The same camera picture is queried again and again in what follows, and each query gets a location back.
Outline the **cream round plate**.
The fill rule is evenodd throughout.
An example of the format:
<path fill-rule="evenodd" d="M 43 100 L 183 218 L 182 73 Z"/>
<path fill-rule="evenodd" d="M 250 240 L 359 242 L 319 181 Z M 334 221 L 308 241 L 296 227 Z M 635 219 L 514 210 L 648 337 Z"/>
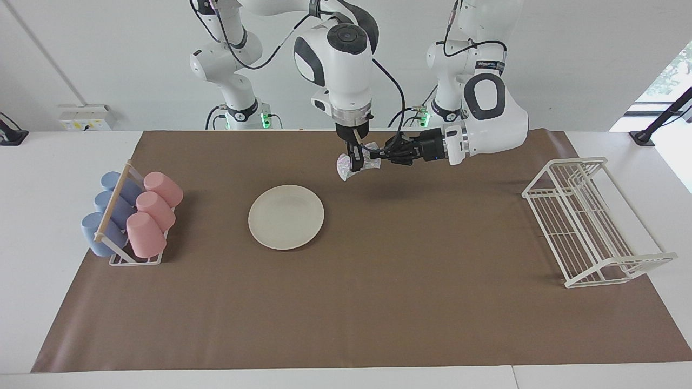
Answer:
<path fill-rule="evenodd" d="M 250 233 L 262 246 L 288 251 L 314 239 L 324 219 L 324 205 L 317 194 L 299 185 L 280 185 L 255 199 L 248 224 Z"/>

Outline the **brown table mat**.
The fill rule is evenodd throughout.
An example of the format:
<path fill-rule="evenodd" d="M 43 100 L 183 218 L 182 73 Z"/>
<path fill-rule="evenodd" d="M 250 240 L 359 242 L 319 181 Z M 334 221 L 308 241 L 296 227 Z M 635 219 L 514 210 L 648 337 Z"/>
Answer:
<path fill-rule="evenodd" d="M 649 278 L 567 289 L 521 192 L 563 133 L 462 165 L 386 164 L 347 182 L 333 133 L 146 131 L 132 160 L 184 191 L 163 261 L 87 253 L 33 372 L 692 360 Z M 262 193 L 319 196 L 319 234 L 262 246 Z"/>

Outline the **pink plastic cup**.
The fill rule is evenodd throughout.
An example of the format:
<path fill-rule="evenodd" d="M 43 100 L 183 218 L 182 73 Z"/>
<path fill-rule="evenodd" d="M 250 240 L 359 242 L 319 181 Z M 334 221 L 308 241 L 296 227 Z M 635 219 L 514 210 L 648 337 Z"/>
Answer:
<path fill-rule="evenodd" d="M 168 231 L 176 221 L 175 212 L 160 194 L 153 191 L 145 191 L 136 199 L 138 212 L 144 212 L 151 216 L 162 232 Z"/>
<path fill-rule="evenodd" d="M 153 258 L 163 253 L 167 241 L 153 217 L 145 212 L 132 214 L 126 222 L 126 232 L 133 252 L 138 258 Z"/>
<path fill-rule="evenodd" d="M 171 209 L 178 207 L 183 201 L 184 192 L 181 187 L 163 172 L 149 172 L 144 177 L 143 184 L 147 191 L 155 192 L 162 197 Z"/>

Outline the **black angled stand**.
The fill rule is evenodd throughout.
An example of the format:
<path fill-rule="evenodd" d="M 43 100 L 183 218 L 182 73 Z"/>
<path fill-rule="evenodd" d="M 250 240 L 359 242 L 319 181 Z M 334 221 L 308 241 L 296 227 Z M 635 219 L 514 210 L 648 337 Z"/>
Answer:
<path fill-rule="evenodd" d="M 667 125 L 673 116 L 676 116 L 681 108 L 692 100 L 692 86 L 687 89 L 676 101 L 674 101 L 665 111 L 652 122 L 650 125 L 641 131 L 631 131 L 630 137 L 636 145 L 642 147 L 654 147 L 655 143 L 651 140 L 655 131 L 664 125 Z"/>

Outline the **blue plastic cup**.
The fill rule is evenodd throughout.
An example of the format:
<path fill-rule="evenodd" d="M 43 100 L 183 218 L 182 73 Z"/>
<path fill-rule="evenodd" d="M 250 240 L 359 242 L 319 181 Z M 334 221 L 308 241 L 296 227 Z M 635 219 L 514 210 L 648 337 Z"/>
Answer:
<path fill-rule="evenodd" d="M 115 252 L 106 246 L 104 242 L 95 241 L 96 232 L 101 224 L 103 216 L 104 214 L 101 212 L 92 212 L 88 214 L 82 219 L 81 228 L 94 254 L 101 258 L 106 258 L 113 256 Z M 119 229 L 119 227 L 112 220 L 108 221 L 105 235 L 120 249 L 123 249 L 127 244 L 128 239 L 126 238 L 124 232 L 121 231 L 121 229 Z"/>
<path fill-rule="evenodd" d="M 101 186 L 105 190 L 114 191 L 116 184 L 119 181 L 121 173 L 111 171 L 104 174 L 101 178 Z M 122 197 L 130 206 L 136 206 L 136 200 L 143 193 L 142 188 L 136 184 L 131 178 L 126 178 L 124 180 L 123 187 L 119 192 L 119 196 Z"/>
<path fill-rule="evenodd" d="M 114 192 L 111 190 L 103 191 L 95 197 L 94 207 L 97 212 L 106 214 L 107 207 L 112 199 L 115 202 L 110 219 L 121 231 L 124 231 L 127 229 L 128 218 L 135 214 L 136 210 L 123 197 L 114 195 Z"/>

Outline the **cup holder with wooden bar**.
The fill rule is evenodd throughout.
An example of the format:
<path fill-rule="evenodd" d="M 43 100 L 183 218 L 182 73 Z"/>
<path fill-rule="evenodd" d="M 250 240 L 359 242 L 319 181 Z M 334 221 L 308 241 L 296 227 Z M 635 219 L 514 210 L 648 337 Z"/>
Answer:
<path fill-rule="evenodd" d="M 126 165 L 119 173 L 121 173 L 121 176 L 119 177 L 119 181 L 114 189 L 114 195 L 119 195 L 119 192 L 121 191 L 121 188 L 124 184 L 124 180 L 126 180 L 126 178 L 131 178 L 132 180 L 134 180 L 136 184 L 138 184 L 142 188 L 143 192 L 147 191 L 145 189 L 145 185 L 143 184 L 143 179 L 145 176 L 141 175 L 141 173 L 138 170 L 136 170 L 136 168 L 133 166 L 133 163 L 130 160 L 126 162 Z M 126 232 L 126 230 L 124 230 L 123 232 L 128 241 L 123 249 L 120 249 L 118 246 L 116 246 L 116 244 L 114 244 L 114 242 L 112 242 L 111 239 L 109 239 L 105 235 L 108 221 L 111 220 L 110 217 L 113 211 L 114 202 L 115 200 L 112 199 L 109 203 L 106 210 L 106 214 L 104 214 L 104 216 L 102 217 L 101 224 L 99 225 L 99 228 L 95 234 L 96 242 L 104 242 L 106 246 L 108 246 L 115 252 L 113 256 L 107 257 L 110 266 L 148 266 L 162 263 L 163 253 L 165 252 L 165 250 L 163 251 L 163 253 L 158 254 L 158 256 L 155 256 L 153 258 L 136 257 L 131 247 L 128 233 Z M 166 240 L 170 232 L 170 229 L 163 233 Z"/>

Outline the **window with greenery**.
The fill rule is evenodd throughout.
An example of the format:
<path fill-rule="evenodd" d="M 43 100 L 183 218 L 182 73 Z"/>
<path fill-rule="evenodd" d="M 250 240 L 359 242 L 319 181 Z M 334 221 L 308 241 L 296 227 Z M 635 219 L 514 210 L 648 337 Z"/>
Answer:
<path fill-rule="evenodd" d="M 692 41 L 671 60 L 628 111 L 662 111 L 677 101 L 690 87 L 692 87 Z"/>

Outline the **black table clamp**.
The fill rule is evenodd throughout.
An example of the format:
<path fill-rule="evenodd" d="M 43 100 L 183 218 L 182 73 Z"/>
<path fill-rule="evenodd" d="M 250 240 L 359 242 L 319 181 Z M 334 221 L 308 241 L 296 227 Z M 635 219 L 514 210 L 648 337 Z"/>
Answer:
<path fill-rule="evenodd" d="M 0 145 L 18 146 L 28 134 L 29 131 L 23 130 L 10 116 L 0 111 Z"/>

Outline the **white wall outlet box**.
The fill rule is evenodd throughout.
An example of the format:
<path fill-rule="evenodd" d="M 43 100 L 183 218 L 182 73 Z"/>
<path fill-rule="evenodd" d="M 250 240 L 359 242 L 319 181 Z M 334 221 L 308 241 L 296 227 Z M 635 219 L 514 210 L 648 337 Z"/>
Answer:
<path fill-rule="evenodd" d="M 112 131 L 117 120 L 106 104 L 60 104 L 58 122 L 64 131 Z"/>

